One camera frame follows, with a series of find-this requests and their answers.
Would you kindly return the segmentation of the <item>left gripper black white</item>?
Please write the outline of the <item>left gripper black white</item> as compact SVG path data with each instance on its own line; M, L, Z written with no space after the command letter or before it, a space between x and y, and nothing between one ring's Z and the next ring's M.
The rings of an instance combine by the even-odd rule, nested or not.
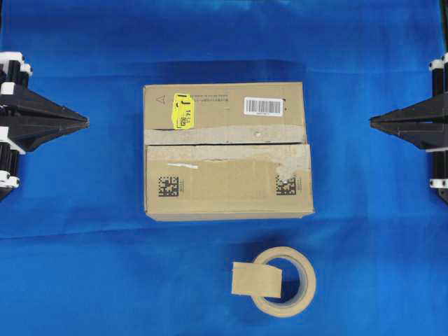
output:
M28 113L1 114L1 201L20 185L20 155L89 127L83 115L29 90L32 74L21 52L1 52L1 105Z

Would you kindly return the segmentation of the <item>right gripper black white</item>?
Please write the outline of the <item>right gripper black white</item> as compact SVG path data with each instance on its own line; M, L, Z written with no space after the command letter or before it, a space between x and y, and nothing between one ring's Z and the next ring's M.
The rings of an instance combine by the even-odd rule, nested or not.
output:
M370 119L370 126L433 154L434 188L447 202L447 53L429 64L433 97Z

